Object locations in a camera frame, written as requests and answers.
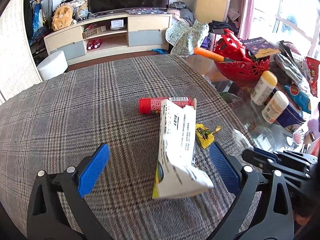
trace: white cylindrical stool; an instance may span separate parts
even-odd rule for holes
[[[67,60],[62,50],[50,54],[37,66],[43,81],[59,76],[64,73],[67,68]]]

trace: tv stand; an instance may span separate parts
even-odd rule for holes
[[[113,19],[125,19],[127,27],[121,30],[110,30]],[[106,25],[106,31],[89,38],[83,38],[84,29],[92,24]],[[72,24],[69,27],[50,33],[44,37],[48,55],[63,50],[68,65],[117,54],[168,49],[165,31],[171,26],[172,15],[132,15],[113,13],[101,15]],[[103,40],[98,49],[87,50],[90,40]]]

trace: cabinet drawer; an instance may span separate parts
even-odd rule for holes
[[[129,32],[129,47],[166,44],[165,31]]]
[[[53,51],[50,51],[50,54],[59,50],[63,50],[64,55],[66,56],[66,60],[85,55],[83,41],[78,41],[76,43],[72,43],[61,48],[55,49]]]
[[[71,43],[76,43],[78,41],[82,41],[81,27],[75,27],[47,38],[49,51],[53,51],[54,49],[58,49]]]
[[[169,27],[169,16],[132,16],[128,17],[128,31],[161,30]]]

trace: yellow candy wrapper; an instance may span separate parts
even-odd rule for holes
[[[221,126],[217,126],[214,132],[211,132],[209,128],[205,127],[202,123],[196,124],[196,135],[201,143],[201,146],[205,149],[214,141],[214,134],[221,129]]]

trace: window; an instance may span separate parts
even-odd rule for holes
[[[250,38],[290,41],[320,59],[319,8],[318,0],[255,0]]]

